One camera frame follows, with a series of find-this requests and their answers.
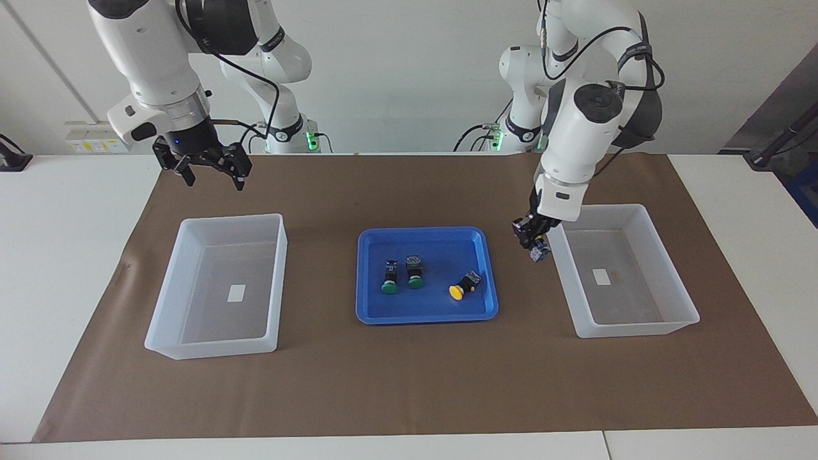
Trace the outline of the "blue plastic tray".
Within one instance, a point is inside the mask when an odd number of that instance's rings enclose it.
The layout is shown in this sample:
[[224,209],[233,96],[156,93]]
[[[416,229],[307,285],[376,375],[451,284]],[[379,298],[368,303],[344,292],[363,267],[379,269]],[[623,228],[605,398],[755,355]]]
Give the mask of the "blue plastic tray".
[[[366,325],[488,321],[499,300],[485,234],[476,227],[371,228],[357,240],[355,312]],[[405,261],[422,259],[424,286],[407,285]],[[380,290],[387,259],[398,261],[397,293]],[[456,301],[448,293],[468,271],[482,277],[476,291]]]

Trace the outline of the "translucent white plastic box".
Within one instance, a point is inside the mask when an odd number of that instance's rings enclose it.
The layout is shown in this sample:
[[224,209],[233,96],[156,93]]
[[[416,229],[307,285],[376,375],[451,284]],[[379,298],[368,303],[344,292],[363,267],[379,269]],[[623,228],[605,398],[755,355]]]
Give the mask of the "translucent white plastic box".
[[[288,238],[280,213],[181,222],[144,346],[176,360],[277,349]],[[242,303],[227,303],[245,284]]]
[[[642,204],[584,206],[576,222],[550,230],[560,283],[584,339],[665,335],[700,317]],[[604,268],[611,286],[597,286]]]

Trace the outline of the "black device at table edge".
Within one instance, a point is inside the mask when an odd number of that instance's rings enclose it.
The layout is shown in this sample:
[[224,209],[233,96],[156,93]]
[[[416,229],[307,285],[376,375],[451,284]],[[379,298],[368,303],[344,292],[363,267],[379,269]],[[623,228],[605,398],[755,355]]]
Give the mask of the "black device at table edge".
[[22,172],[32,159],[32,154],[27,153],[8,136],[0,133],[0,172]]

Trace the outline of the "brown paper mat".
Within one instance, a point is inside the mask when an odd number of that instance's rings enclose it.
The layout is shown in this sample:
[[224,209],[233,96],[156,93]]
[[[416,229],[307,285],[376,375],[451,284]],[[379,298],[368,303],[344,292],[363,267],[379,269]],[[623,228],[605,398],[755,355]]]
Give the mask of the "brown paper mat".
[[[551,261],[511,221],[534,155],[255,157],[242,192],[209,168],[162,172],[45,411],[35,442],[816,426],[673,165],[619,157],[594,204],[646,207],[700,320],[659,337],[576,337]],[[280,213],[278,347],[174,360],[145,348],[185,219]],[[357,239],[376,227],[474,226],[499,309],[482,323],[367,326]]]

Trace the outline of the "black metal stand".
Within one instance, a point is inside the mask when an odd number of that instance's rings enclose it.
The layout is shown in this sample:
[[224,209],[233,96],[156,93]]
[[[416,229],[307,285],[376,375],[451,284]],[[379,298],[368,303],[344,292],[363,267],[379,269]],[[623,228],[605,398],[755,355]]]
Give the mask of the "black metal stand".
[[786,145],[789,145],[816,118],[818,118],[818,100],[815,100],[795,122],[791,123],[788,128],[784,129],[763,148],[751,149],[751,151],[744,154],[746,163],[753,170],[765,169],[769,165],[769,161],[786,151]]

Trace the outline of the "blue crate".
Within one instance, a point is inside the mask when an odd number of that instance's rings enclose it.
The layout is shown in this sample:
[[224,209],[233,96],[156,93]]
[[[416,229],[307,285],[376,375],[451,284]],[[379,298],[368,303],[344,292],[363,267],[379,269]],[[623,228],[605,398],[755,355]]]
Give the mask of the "blue crate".
[[785,184],[785,189],[806,218],[818,228],[818,172],[803,170]]

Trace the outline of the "white wall socket box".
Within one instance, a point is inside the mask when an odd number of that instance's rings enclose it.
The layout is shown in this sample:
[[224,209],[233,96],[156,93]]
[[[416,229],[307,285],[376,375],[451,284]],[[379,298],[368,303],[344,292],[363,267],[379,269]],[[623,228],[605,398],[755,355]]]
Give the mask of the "white wall socket box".
[[131,153],[131,146],[123,142],[108,122],[85,123],[68,121],[65,142],[76,154],[124,155]]

